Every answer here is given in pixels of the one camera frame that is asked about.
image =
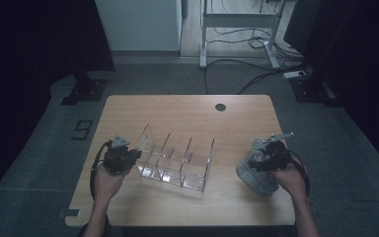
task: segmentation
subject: acrylic organizer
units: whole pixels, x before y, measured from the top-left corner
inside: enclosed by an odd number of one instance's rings
[[[141,176],[204,191],[212,158],[211,144],[195,144],[193,138],[182,140],[169,133],[164,142],[155,143],[150,124],[144,128],[138,149],[142,151],[136,167]]]

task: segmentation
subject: person's left hand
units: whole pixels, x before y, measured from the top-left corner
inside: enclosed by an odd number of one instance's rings
[[[97,167],[95,176],[95,200],[110,201],[121,188],[124,177],[130,173],[126,170],[119,175],[111,175],[103,165]]]

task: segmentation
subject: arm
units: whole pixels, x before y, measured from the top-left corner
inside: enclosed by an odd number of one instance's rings
[[[288,191],[293,201],[297,234],[299,237],[318,237],[319,231],[313,219],[306,196],[306,185],[298,170],[293,164],[281,171],[270,172],[281,187]]]
[[[107,210],[113,196],[121,188],[124,177],[130,171],[120,175],[111,175],[104,166],[99,165],[95,177],[95,201],[92,207],[91,217],[86,227],[84,237],[102,236],[106,223]]]

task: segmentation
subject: gray carpet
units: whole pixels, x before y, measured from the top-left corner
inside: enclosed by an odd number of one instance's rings
[[[203,72],[197,64],[174,60],[152,58],[134,63],[120,59],[115,61],[116,73],[90,73],[95,79],[109,79],[98,103],[60,106],[74,80],[67,77],[52,85],[52,99],[35,132],[0,183],[0,237],[77,235],[79,228],[66,226],[64,215],[105,99],[109,95],[205,93]],[[207,72],[209,93],[236,94],[262,73],[242,64],[213,65]],[[348,114],[342,108],[297,103],[282,75],[266,78],[245,94],[270,95],[282,130],[296,133],[287,143],[307,166],[321,235],[379,236],[379,155]],[[72,140],[84,134],[74,130],[78,120],[88,119],[94,121],[88,138]],[[220,236],[260,235],[258,229],[250,228],[227,233]]]

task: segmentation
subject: wooden table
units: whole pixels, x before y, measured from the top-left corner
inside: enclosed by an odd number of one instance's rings
[[[224,112],[215,109],[226,106]],[[204,192],[141,177],[133,169],[113,197],[109,218],[120,226],[253,226],[293,225],[289,194],[279,189],[259,197],[236,175],[255,138],[281,133],[270,97],[253,96],[111,96],[108,98],[66,216],[70,226],[89,220],[90,170],[102,144],[119,134],[136,147],[146,126],[155,140],[175,137],[205,140],[214,149]]]

